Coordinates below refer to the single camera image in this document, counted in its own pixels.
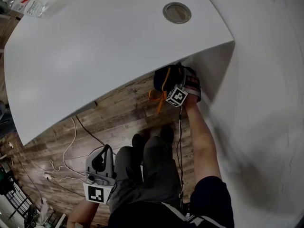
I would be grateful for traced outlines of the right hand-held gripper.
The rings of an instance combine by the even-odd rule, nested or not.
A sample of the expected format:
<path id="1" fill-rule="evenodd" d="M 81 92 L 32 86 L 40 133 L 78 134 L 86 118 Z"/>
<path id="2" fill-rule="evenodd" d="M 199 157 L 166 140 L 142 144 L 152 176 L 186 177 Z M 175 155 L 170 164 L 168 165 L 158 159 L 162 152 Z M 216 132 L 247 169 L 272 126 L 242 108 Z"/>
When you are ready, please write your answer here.
<path id="1" fill-rule="evenodd" d="M 185 91 L 185 74 L 181 76 L 173 77 L 168 85 L 168 94 L 166 102 L 173 105 L 174 107 L 182 106 L 188 93 Z"/>

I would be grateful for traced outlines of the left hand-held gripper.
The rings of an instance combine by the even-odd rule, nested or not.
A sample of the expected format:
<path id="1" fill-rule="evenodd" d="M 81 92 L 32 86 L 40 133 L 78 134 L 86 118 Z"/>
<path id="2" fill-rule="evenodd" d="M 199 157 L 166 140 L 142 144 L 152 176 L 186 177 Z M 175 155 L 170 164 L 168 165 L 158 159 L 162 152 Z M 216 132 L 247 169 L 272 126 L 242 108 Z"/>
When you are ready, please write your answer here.
<path id="1" fill-rule="evenodd" d="M 113 175 L 114 158 L 113 151 L 110 145 L 105 145 L 104 148 L 93 150 L 85 161 L 86 180 L 83 183 L 85 198 L 87 201 L 106 204 L 114 189 L 116 181 L 102 175 Z"/>

